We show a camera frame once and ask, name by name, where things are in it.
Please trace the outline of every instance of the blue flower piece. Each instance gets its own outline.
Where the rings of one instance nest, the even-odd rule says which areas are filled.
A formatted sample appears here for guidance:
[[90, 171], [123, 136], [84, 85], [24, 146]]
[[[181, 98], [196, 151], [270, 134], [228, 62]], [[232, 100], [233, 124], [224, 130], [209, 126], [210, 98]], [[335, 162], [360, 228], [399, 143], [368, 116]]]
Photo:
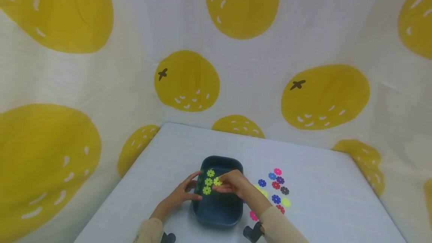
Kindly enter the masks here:
[[273, 203], [275, 204], [280, 204], [281, 203], [281, 198], [278, 195], [273, 195], [271, 197], [271, 200], [273, 201]]
[[269, 178], [270, 178], [271, 180], [275, 180], [275, 179], [276, 179], [276, 175], [275, 175], [275, 173], [271, 172], [271, 173], [269, 174]]
[[284, 184], [284, 183], [285, 183], [285, 180], [284, 180], [282, 177], [277, 177], [277, 178], [276, 178], [276, 181], [277, 181], [279, 184]]
[[267, 182], [264, 179], [260, 179], [258, 180], [258, 185], [261, 187], [265, 187], [267, 186]]

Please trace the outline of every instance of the black object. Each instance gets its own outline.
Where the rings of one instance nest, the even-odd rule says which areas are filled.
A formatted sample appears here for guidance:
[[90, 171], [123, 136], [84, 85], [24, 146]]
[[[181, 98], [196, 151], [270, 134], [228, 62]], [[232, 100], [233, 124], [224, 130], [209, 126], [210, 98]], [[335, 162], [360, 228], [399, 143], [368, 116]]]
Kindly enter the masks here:
[[243, 229], [243, 236], [252, 243], [256, 243], [262, 235], [264, 235], [264, 233], [261, 231], [260, 222], [257, 222], [253, 227], [253, 229], [250, 228], [249, 226], [246, 226]]
[[174, 243], [176, 241], [176, 235], [173, 233], [166, 234], [165, 232], [162, 235], [161, 243]]
[[[243, 173], [242, 164], [233, 158], [210, 156], [202, 162], [202, 173], [198, 178], [201, 183], [198, 185], [198, 191], [195, 191], [196, 194], [202, 195], [202, 200], [192, 201], [193, 214], [200, 224], [211, 228], [224, 229], [232, 228], [241, 220], [243, 201], [236, 194], [219, 193], [213, 190], [209, 195], [203, 194], [205, 188], [204, 178], [214, 180], [216, 177], [235, 169]], [[213, 177], [207, 176], [208, 170], [214, 171]]]

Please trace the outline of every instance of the black flower piece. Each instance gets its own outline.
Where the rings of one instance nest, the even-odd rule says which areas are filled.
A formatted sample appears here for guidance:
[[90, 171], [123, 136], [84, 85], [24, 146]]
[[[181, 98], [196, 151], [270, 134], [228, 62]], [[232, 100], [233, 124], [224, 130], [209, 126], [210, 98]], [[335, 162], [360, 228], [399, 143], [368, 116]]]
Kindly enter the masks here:
[[282, 194], [285, 194], [285, 195], [289, 195], [289, 194], [290, 194], [290, 190], [289, 190], [287, 187], [282, 187], [282, 188], [280, 189], [280, 192], [281, 192]]

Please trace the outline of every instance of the fabric backdrop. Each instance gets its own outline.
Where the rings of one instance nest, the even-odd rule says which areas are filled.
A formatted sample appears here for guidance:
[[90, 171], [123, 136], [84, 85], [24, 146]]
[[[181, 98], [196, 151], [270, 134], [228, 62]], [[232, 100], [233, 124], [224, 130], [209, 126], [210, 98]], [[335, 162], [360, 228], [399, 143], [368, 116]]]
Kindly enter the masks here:
[[432, 242], [432, 0], [0, 7], [1, 243], [73, 242], [164, 122], [346, 152]]

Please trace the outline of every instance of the right hand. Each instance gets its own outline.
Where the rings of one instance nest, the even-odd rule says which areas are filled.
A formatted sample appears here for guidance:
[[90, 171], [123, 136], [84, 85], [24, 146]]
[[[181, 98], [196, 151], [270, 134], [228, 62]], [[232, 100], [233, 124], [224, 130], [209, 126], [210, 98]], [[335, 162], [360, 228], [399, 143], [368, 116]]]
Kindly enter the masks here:
[[221, 192], [222, 194], [236, 194], [241, 199], [245, 198], [251, 187], [255, 188], [239, 170], [233, 170], [219, 176], [219, 181], [222, 181], [222, 185], [213, 185], [214, 191]]

